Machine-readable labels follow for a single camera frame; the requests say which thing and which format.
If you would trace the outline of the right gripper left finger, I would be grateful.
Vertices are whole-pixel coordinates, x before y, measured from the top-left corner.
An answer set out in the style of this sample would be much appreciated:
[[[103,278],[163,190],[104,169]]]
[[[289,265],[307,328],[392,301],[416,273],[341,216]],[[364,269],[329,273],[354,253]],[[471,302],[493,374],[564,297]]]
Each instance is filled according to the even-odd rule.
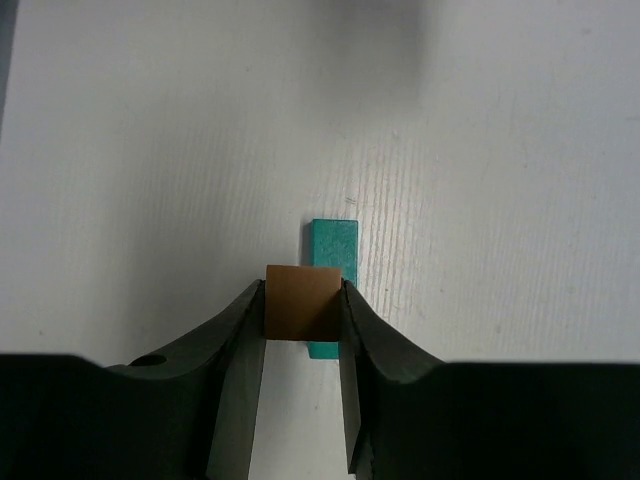
[[[266,342],[265,284],[127,365],[1,358],[5,479],[245,479]]]

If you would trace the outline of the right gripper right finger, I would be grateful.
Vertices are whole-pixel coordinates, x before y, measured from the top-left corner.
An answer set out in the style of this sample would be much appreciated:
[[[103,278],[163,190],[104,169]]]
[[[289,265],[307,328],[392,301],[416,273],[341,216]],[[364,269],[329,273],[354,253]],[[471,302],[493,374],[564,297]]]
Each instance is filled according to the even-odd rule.
[[[340,383],[358,479],[635,479],[639,368],[445,362],[345,282]]]

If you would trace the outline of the tan rectangular wood block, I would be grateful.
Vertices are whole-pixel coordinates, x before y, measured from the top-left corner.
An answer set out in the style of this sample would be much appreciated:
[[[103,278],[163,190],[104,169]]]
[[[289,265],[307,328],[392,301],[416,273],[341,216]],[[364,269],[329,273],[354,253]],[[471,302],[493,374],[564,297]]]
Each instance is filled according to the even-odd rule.
[[[341,270],[266,267],[264,333],[269,340],[334,342],[340,338]]]

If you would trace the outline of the teal arch wood block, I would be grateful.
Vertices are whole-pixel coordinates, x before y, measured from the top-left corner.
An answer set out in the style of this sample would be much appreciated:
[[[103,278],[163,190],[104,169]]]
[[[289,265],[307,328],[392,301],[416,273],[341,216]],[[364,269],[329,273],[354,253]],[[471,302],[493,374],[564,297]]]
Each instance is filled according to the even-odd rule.
[[[341,283],[358,285],[359,225],[357,220],[314,218],[302,227],[301,262],[305,266],[335,267],[341,270]],[[335,306],[338,326],[342,326],[343,291],[339,290]],[[309,358],[338,360],[339,342],[307,343]]]

